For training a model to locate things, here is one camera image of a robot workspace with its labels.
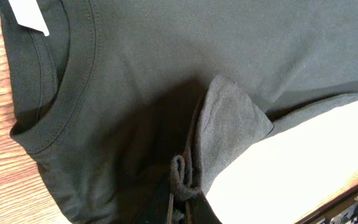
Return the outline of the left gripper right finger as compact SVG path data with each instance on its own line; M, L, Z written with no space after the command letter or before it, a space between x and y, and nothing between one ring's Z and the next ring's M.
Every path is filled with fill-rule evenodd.
M221 224L204 193L185 202L185 224Z

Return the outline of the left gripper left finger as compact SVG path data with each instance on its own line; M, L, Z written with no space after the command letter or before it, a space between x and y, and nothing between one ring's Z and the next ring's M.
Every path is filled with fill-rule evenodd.
M173 195L169 183L161 183L135 216L133 224L172 224Z

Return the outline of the black t-shirt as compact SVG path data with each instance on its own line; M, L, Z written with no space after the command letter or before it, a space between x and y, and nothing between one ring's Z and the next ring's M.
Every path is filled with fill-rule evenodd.
M173 223L251 145L358 100L358 1L0 1L11 138L72 223Z

